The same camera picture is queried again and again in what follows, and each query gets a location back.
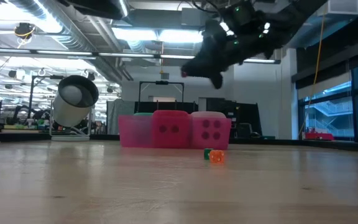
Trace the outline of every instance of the red object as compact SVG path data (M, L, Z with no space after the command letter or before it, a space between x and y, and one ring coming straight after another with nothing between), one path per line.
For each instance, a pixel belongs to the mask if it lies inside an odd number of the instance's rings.
M222 149L229 145L231 120L228 118L196 118L192 120L191 147Z
M211 152L209 152L209 160L213 164L223 164L224 152L222 150L212 150Z
M120 115L118 128L122 147L153 147L151 116Z
M158 110L152 116L154 147L186 149L190 146L191 117L184 111Z
M309 140L334 140L334 136L329 133L305 133L305 139Z

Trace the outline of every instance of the cylindrical container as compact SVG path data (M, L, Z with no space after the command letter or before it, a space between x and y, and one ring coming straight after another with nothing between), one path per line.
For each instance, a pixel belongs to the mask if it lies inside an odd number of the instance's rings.
M91 80L70 75L58 85L53 101L53 118L61 126L76 126L91 111L98 98L98 88Z

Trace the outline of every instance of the wooden table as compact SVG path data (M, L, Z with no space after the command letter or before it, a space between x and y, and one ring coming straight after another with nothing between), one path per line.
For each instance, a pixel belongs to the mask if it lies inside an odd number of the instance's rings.
M0 223L358 223L358 153L311 147L0 144Z

